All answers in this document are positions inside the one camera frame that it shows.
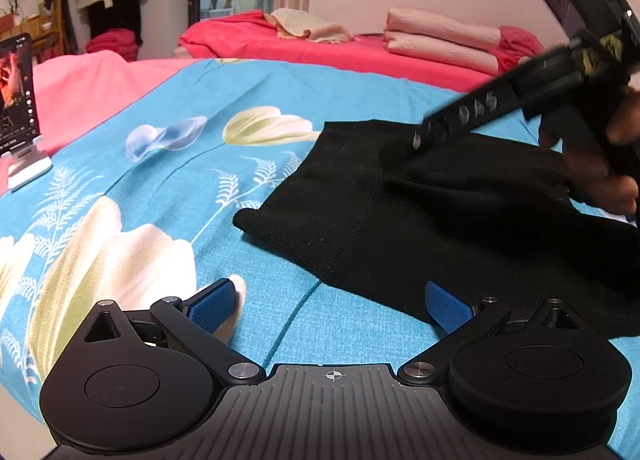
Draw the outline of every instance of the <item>smartphone screen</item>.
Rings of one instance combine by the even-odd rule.
[[[19,150],[40,135],[28,34],[0,41],[0,94],[2,154]]]

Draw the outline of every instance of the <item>white phone stand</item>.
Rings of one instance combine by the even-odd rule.
[[[53,167],[49,155],[36,146],[41,141],[42,136],[37,136],[30,144],[20,150],[7,151],[0,155],[3,159],[10,158],[13,161],[9,166],[8,186],[10,191],[17,191]]]

